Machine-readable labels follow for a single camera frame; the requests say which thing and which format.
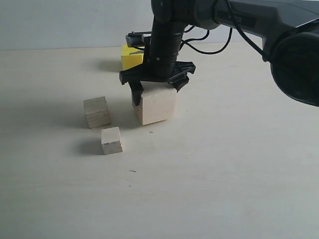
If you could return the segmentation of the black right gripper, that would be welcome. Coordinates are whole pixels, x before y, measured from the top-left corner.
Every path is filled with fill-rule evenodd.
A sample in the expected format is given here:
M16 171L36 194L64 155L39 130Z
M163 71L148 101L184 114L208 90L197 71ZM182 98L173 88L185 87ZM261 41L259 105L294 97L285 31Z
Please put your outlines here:
M140 65L119 72L121 84L129 83L134 106L139 106L144 88L140 81L168 82L177 92L189 83L188 73L195 72L192 62L177 61L178 46L147 45Z

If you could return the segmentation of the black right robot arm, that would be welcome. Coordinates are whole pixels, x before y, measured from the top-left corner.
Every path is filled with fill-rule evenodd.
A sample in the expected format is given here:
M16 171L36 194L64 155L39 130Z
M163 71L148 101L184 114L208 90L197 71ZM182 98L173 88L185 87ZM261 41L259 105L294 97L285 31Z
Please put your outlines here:
M316 0L154 0L150 32L129 33L130 47L141 47L143 62L119 73L129 84L134 104L142 82L168 83L180 90L194 73L178 53L188 25L213 30L236 29L263 61L269 62L279 89L303 104L319 104L319 3Z

